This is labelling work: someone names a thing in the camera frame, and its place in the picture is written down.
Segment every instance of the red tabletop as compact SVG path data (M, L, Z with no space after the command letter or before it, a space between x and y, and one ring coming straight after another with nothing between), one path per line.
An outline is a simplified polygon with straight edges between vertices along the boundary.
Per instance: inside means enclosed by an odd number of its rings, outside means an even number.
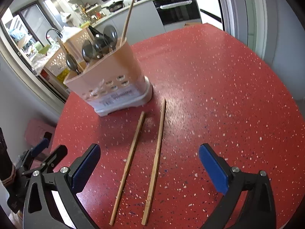
M286 223L305 191L304 121L269 66L209 24L165 33L132 49L153 85L152 100L99 117L71 94L52 146L68 147L56 170L69 166L91 143L101 146L101 159L77 195L97 225L145 228L141 218L163 98L167 107L161 159L146 228L199 228L220 201L222 194L197 156L202 143L244 172L265 170L271 179L277 228ZM146 119L112 227L115 197L142 110Z

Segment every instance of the screw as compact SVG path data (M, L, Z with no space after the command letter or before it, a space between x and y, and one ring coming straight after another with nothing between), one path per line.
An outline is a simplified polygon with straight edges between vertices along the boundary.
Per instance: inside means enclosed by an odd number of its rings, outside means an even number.
M33 172L33 176L37 177L38 175L39 175L39 171L38 170Z
M62 167L60 169L60 172L62 172L62 173L66 173L67 171L68 171L68 167Z
M260 171L260 175L261 175L262 177L265 177L265 176L267 175L267 173L266 173L266 171L261 170L261 171Z
M238 167L236 167L236 166L233 166L233 167L232 167L232 171L235 172L235 173L237 173L237 172L240 171L240 169L239 169Z

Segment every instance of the perforated basket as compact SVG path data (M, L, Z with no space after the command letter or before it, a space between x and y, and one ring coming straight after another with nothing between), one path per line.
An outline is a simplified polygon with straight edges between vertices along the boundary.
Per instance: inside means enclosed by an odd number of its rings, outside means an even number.
M78 62L82 62L83 56L81 51L83 48L83 43L85 40L89 40L93 42L92 39L93 39L93 35L91 34L90 30L86 27L83 28L79 33L69 38L64 43L64 45Z
M68 68L66 65L66 55L61 48L49 59L45 67L56 77Z
M93 35L88 28L84 28L79 33L69 38L65 43L65 47L75 57L78 63L83 62L81 54L83 42L90 40L92 42ZM45 67L54 75L59 76L65 69L69 69L66 65L66 55L62 48L59 48L57 52L49 59Z

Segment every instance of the chopstick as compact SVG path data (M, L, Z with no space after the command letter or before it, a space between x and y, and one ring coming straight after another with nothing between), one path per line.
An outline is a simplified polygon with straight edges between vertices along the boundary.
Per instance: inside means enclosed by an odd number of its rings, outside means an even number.
M160 152L161 152L161 143L162 143L162 136L163 136L165 108L166 108L166 100L164 99L163 103L162 103L162 109L161 109L161 118L160 118L160 124L159 124L157 148L156 148L155 158L154 158L153 167L152 167L152 174L151 174L151 178L150 178L150 184L149 184L143 219L142 219L142 223L141 223L142 225L146 225L146 223L147 223L150 208L151 208L151 201L152 201L153 193L154 193L155 186L156 186L157 172L158 172Z
M145 118L145 112L142 111L139 122L138 122L137 129L135 130L135 136L132 140L132 146L130 147L130 150L129 150L129 154L128 154L128 158L127 158L127 161L126 161L126 164L125 164L125 168L124 168L122 180L121 180L121 183L120 183L119 191L117 193L116 200L115 200L115 203L114 203L111 219L110 219L110 222L109 222L109 225L111 225L111 226L114 225L117 209L119 207L119 203L120 203L120 200L121 200L121 197L122 197L122 193L123 193L123 189L124 189L124 186L125 186L125 183L126 183L127 175L129 173L129 169L130 169L130 166L131 166L131 163L132 163L132 158L135 154L135 149L137 147L137 142L138 142L138 139L139 139L141 127L142 127L143 122L144 122L144 118Z
M122 33L122 38L121 38L120 46L122 46L122 44L123 44L123 42L125 40L125 37L126 37L127 27L128 27L130 15L132 13L132 7L133 7L134 2L135 2L135 0L132 0L132 3L130 5L129 11L128 11L128 15L127 15L127 18L126 18L126 21L125 21L125 24L124 24L124 28L123 28L123 33Z

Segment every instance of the frying pan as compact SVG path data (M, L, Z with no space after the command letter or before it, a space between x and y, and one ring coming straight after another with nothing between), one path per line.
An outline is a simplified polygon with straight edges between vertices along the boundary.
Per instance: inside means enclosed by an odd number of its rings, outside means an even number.
M124 1L118 1L118 2L112 3L110 6L102 7L102 9L106 8L111 13L111 12L115 12L123 7L124 7Z

